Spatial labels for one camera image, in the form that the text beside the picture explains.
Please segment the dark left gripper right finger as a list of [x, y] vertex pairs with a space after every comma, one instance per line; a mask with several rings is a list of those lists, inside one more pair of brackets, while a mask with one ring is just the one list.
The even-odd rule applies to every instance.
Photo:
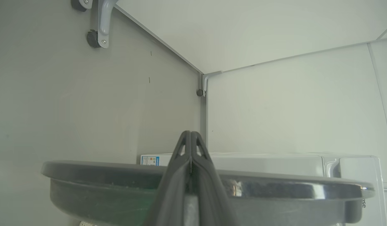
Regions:
[[197, 193], [200, 226], [238, 226], [222, 181], [198, 132], [190, 133], [192, 188]]

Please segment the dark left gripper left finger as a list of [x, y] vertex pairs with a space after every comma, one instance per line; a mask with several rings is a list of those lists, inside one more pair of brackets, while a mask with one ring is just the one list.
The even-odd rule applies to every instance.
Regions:
[[176, 144], [157, 188], [144, 226], [183, 226], [184, 199], [191, 163], [191, 132], [184, 131]]

